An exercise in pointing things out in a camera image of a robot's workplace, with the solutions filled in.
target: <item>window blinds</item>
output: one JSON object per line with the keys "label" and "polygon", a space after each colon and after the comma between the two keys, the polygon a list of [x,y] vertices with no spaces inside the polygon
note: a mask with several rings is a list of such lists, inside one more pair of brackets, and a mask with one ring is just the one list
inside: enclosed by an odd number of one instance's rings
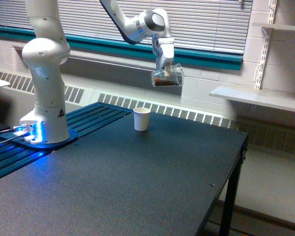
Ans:
{"label": "window blinds", "polygon": [[[122,40],[99,0],[58,0],[66,34]],[[118,0],[128,17],[165,9],[175,47],[242,54],[252,0]],[[32,29],[25,0],[0,0],[0,26]]]}

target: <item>brown liquid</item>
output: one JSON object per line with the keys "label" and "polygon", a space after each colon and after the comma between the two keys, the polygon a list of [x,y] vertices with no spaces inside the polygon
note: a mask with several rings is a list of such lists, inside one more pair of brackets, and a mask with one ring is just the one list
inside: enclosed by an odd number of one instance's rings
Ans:
{"label": "brown liquid", "polygon": [[155,78],[155,86],[178,86],[178,84],[171,80]]}

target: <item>cinder block wall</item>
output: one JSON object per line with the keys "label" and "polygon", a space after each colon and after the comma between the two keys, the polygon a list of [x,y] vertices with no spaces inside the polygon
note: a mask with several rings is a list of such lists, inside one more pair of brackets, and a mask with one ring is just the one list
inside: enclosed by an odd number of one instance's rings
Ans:
{"label": "cinder block wall", "polygon": [[[251,112],[249,104],[209,96],[211,90],[222,84],[254,87],[255,83],[253,79],[256,67],[259,65],[261,59],[264,36],[262,29],[252,26],[252,23],[267,23],[269,13],[270,9],[267,0],[254,0],[241,71],[183,65],[186,77],[185,84],[182,88],[181,99],[171,99],[171,102],[173,101],[177,105],[199,110],[222,113],[232,117],[254,118],[295,127],[295,113],[260,106],[257,107],[255,112]],[[278,1],[275,23],[295,25],[295,0]],[[21,48],[24,44],[25,42],[0,40],[1,69],[29,73],[28,68],[21,59]],[[73,68],[72,66],[74,66],[76,58],[77,60],[78,58],[87,59],[87,63],[79,63],[78,66]],[[118,61],[122,65],[118,67],[120,73],[118,75],[111,75],[112,77],[120,77],[119,81],[123,81],[124,78],[129,78],[131,70],[135,70],[136,72],[137,70],[142,70],[142,77],[149,80],[149,73],[146,73],[143,69],[146,69],[146,67],[152,68],[151,62],[138,62],[134,59],[119,58],[119,60],[113,62],[113,66],[118,66]],[[89,68],[92,67],[92,63],[94,68],[100,70],[97,54],[75,51],[74,59],[69,59],[66,63],[66,68],[64,66],[64,73],[71,73],[73,68],[74,74],[83,76],[85,71],[89,71]],[[295,32],[273,32],[262,88],[295,94]],[[133,95],[137,94],[135,90],[136,88],[132,88]],[[155,93],[154,98],[168,101],[162,93],[164,91],[161,90]]]}

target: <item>robotic arm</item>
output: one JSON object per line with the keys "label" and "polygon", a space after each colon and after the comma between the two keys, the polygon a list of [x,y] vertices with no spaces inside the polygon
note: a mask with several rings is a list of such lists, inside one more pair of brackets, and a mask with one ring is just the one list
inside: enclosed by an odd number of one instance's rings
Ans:
{"label": "robotic arm", "polygon": [[[149,36],[153,39],[153,52],[157,56],[157,71],[152,72],[155,86],[181,86],[181,66],[171,66],[174,58],[170,23],[162,9],[147,10],[127,18],[116,0],[100,0],[118,27],[124,40],[136,44]],[[72,139],[65,115],[64,83],[60,64],[69,56],[70,48],[61,25],[57,0],[26,0],[27,15],[36,38],[23,48],[23,60],[30,68],[36,102],[33,111],[15,126],[15,135],[32,145],[51,145]]]}
{"label": "robotic arm", "polygon": [[129,44],[137,44],[152,37],[156,69],[168,71],[174,58],[174,39],[170,36],[170,22],[163,9],[146,10],[132,19],[127,18],[116,0],[100,0],[101,5]]}
{"label": "robotic arm", "polygon": [[68,59],[70,48],[57,0],[26,0],[26,9],[36,38],[24,46],[23,60],[32,74],[36,102],[14,134],[30,133],[24,139],[31,144],[59,143],[69,138],[60,64]]}
{"label": "robotic arm", "polygon": [[123,39],[136,44],[152,37],[156,55],[156,71],[151,79],[154,86],[182,86],[183,70],[180,64],[171,66],[174,59],[174,39],[170,35],[170,22],[163,9],[146,10],[129,19],[116,0],[100,0],[101,5],[119,29]]}

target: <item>window sill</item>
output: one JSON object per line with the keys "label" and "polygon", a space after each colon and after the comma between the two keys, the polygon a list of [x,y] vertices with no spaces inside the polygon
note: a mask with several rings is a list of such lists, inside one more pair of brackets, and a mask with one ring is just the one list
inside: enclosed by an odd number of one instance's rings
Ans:
{"label": "window sill", "polygon": [[[35,38],[34,31],[0,26],[0,37],[29,41]],[[72,48],[86,49],[102,53],[120,54],[125,56],[155,59],[150,45],[130,45],[122,41],[91,38],[76,35],[66,35],[66,39]],[[201,52],[195,50],[175,49],[175,62],[182,65],[197,65],[229,70],[240,70],[242,56]]]}

